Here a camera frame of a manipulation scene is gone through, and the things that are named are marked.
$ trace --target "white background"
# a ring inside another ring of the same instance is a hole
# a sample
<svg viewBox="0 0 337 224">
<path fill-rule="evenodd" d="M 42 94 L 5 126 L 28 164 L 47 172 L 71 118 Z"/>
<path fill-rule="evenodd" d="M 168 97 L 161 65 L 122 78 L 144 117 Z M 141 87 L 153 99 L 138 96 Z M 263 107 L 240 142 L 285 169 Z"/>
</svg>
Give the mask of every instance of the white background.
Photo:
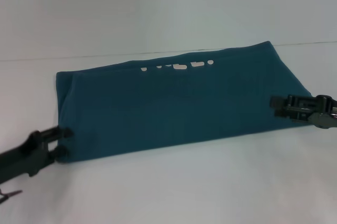
<svg viewBox="0 0 337 224">
<path fill-rule="evenodd" d="M 55 74 L 270 40 L 337 98 L 336 0 L 0 0 L 0 152 L 57 124 Z M 53 165 L 1 223 L 336 223 L 337 136 L 315 127 Z"/>
</svg>

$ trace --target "metal arm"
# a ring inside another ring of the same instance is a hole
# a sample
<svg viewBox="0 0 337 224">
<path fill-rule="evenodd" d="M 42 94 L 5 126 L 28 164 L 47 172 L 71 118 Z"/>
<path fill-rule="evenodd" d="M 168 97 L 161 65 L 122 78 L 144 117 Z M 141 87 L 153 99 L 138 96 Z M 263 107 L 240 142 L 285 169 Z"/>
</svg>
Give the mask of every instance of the metal arm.
<svg viewBox="0 0 337 224">
<path fill-rule="evenodd" d="M 270 107 L 275 109 L 275 116 L 290 118 L 294 122 L 310 123 L 318 128 L 337 127 L 337 101 L 330 96 L 289 95 L 288 98 L 273 96 Z"/>
<path fill-rule="evenodd" d="M 28 139 L 17 148 L 0 154 L 0 184 L 28 173 L 30 177 L 36 175 L 40 169 L 54 163 L 55 159 L 67 155 L 64 146 L 57 146 L 53 151 L 48 150 L 48 143 L 61 138 L 72 136 L 69 129 L 61 129 L 58 126 L 46 131 L 35 131 Z M 0 195 L 0 203 L 17 193 Z"/>
</svg>

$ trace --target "white table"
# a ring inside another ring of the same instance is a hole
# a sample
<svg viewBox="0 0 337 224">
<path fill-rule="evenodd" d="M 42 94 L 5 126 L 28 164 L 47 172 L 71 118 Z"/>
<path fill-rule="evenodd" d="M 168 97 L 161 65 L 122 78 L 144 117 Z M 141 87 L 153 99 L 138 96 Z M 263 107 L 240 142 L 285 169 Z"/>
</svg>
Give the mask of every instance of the white table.
<svg viewBox="0 0 337 224">
<path fill-rule="evenodd" d="M 0 152 L 57 124 L 58 71 L 270 40 L 313 95 L 337 98 L 335 2 L 0 0 Z M 288 129 L 52 165 L 1 185 L 24 191 L 0 206 L 1 223 L 336 223 L 334 132 Z"/>
</svg>

